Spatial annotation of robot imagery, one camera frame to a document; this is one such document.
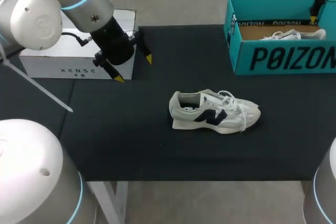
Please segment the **gray floor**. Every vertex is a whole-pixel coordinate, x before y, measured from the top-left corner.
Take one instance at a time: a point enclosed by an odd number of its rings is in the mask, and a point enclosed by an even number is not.
[[[136,25],[223,24],[227,0],[110,0]],[[302,224],[299,182],[131,182],[127,224]]]

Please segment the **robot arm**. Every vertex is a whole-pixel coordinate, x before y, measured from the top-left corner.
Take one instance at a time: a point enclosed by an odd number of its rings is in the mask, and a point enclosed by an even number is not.
[[[141,34],[129,38],[124,33],[113,18],[109,0],[0,0],[1,44],[6,51],[52,47],[62,34],[61,10],[78,30],[91,34],[101,49],[94,64],[104,67],[112,78],[118,72],[109,63],[120,65],[129,60],[135,44],[147,59],[151,57]]]

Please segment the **white box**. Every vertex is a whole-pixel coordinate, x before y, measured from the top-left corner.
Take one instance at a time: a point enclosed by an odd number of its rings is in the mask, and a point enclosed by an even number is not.
[[[67,16],[61,14],[63,32],[76,34],[81,39],[90,37],[89,33],[80,32]],[[121,28],[131,36],[135,12],[115,10],[113,16]],[[111,79],[103,68],[96,67],[92,62],[99,50],[93,40],[81,47],[75,38],[62,35],[53,47],[41,51],[25,49],[19,57],[27,74],[32,78]],[[124,64],[114,67],[124,79],[132,79],[133,64],[134,55]]]

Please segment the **black tablecloth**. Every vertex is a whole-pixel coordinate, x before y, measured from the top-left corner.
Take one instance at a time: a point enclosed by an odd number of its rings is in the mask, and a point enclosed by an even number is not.
[[[87,180],[309,180],[336,136],[334,74],[233,74],[223,26],[142,27],[133,80],[76,80],[60,137]],[[176,90],[228,90],[260,105],[253,130],[171,129]]]
[[[21,70],[24,69],[18,57],[11,58],[11,62]],[[64,103],[69,102],[73,80],[36,79],[36,81]],[[32,120],[47,127],[59,137],[65,115],[66,110],[56,102],[9,67],[0,65],[0,120]]]

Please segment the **black cable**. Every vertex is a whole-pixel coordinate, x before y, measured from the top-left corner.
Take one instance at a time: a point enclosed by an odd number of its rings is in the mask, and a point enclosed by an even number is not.
[[[73,37],[76,39],[76,41],[77,41],[82,47],[85,46],[87,43],[89,43],[89,42],[92,40],[91,37],[82,40],[78,35],[73,34],[73,33],[68,33],[68,32],[64,32],[64,33],[62,33],[62,35],[73,36]]]

